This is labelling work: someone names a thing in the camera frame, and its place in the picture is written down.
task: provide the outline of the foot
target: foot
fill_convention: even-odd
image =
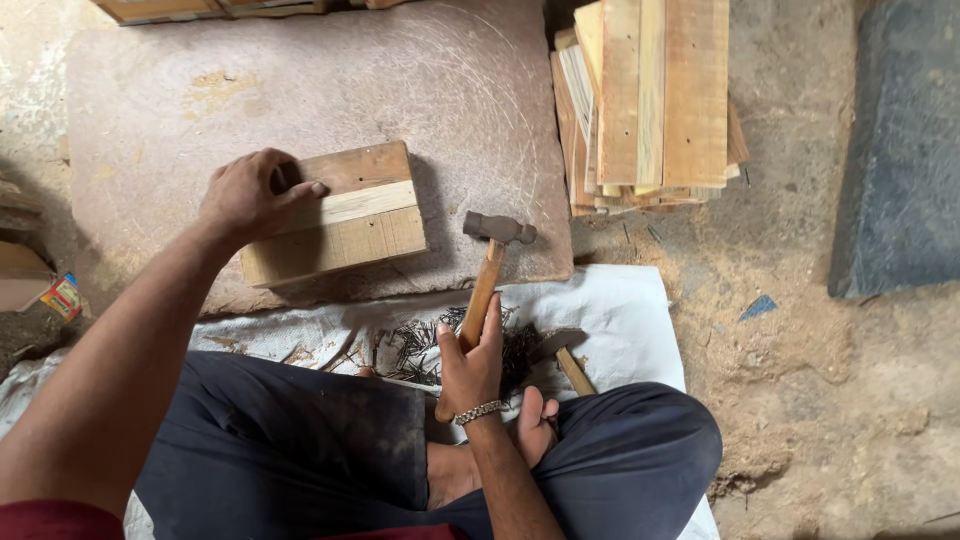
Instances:
[[[426,509],[436,510],[482,487],[480,471],[469,445],[426,443]]]
[[[524,391],[523,404],[516,419],[516,432],[512,432],[511,437],[516,449],[531,469],[557,445],[557,433],[553,424],[559,408],[557,400],[544,403],[536,386],[528,386]],[[480,471],[469,445],[427,443],[426,478],[430,491],[428,510],[452,503],[483,487]]]
[[[543,402],[543,395],[536,386],[527,386],[523,391],[523,405],[516,417],[514,444],[520,455],[533,469],[547,452],[557,446],[557,412],[560,402]]]

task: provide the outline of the maroon shirt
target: maroon shirt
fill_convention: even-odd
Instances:
[[[4,540],[123,540],[113,514],[73,501],[24,501],[0,506]],[[453,525],[406,527],[328,536],[325,540],[468,540]]]

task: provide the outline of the concrete floor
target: concrete floor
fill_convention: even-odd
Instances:
[[[28,4],[0,6],[0,171],[47,205],[51,227],[33,242],[62,272],[75,249],[63,54],[77,32],[112,23],[80,0]],[[732,0],[751,184],[679,214],[572,224],[577,262],[663,274],[690,393],[724,434],[711,496],[726,538],[960,529],[923,527],[960,511],[960,283],[867,303],[827,296],[864,4]],[[762,293],[780,307],[737,323]],[[69,337],[44,309],[0,316],[0,359]]]

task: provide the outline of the dark blue trousers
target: dark blue trousers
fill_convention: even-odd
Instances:
[[[227,353],[188,353],[136,484],[157,540],[310,540],[453,524],[493,539],[483,491],[424,511],[424,395]],[[532,471],[570,540],[675,540],[720,463],[707,409],[642,382],[560,407]]]

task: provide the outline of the silver bracelet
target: silver bracelet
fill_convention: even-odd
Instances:
[[[500,411],[505,406],[506,405],[500,400],[496,400],[494,402],[489,402],[488,404],[476,406],[463,414],[454,414],[453,423],[456,424],[457,426],[462,426],[463,424],[466,424],[467,422],[472,422],[485,414],[490,414],[495,411]]]

